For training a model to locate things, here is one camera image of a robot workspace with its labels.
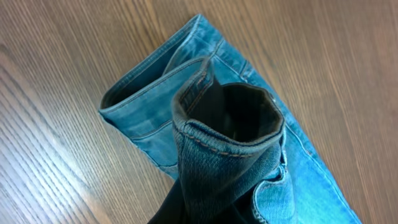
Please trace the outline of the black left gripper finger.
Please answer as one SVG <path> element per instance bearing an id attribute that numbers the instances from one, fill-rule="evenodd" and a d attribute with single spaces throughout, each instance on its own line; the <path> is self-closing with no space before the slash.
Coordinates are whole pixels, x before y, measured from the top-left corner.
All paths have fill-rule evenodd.
<path id="1" fill-rule="evenodd" d="M 188 215 L 185 209 L 180 180 L 177 179 L 156 214 L 148 224 L 187 224 Z"/>

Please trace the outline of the light blue denim jeans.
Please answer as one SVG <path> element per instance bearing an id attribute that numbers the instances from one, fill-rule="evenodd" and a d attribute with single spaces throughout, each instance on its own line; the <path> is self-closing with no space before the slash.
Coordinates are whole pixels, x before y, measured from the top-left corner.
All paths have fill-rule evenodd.
<path id="1" fill-rule="evenodd" d="M 359 223 L 292 113 L 203 15 L 118 80 L 99 113 L 180 180 L 188 223 Z"/>

